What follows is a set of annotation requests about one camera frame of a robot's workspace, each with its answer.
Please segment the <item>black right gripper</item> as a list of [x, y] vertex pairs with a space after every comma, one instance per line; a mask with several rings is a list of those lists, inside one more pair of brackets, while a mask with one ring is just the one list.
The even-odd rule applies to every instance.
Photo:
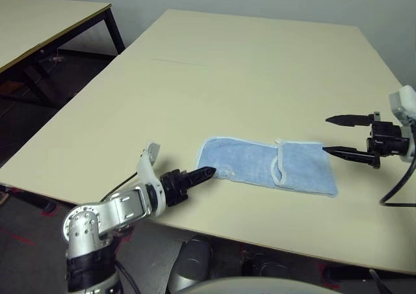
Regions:
[[330, 155], [346, 161], [365, 163], [380, 168], [380, 158], [397, 155], [404, 162], [410, 162], [410, 127], [396, 126], [392, 122], [381, 121], [380, 113], [368, 115], [343, 114], [331, 116], [327, 122], [338, 126], [370, 126], [367, 139], [367, 152], [344, 146], [330, 146], [322, 149]]

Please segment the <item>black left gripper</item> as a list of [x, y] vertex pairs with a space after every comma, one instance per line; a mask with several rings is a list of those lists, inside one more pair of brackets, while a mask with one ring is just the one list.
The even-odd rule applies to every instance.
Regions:
[[189, 198], [187, 191], [203, 182], [210, 180], [215, 175], [214, 167], [201, 167], [187, 173], [179, 169], [167, 172], [160, 177], [160, 182], [165, 194], [166, 205], [172, 207]]

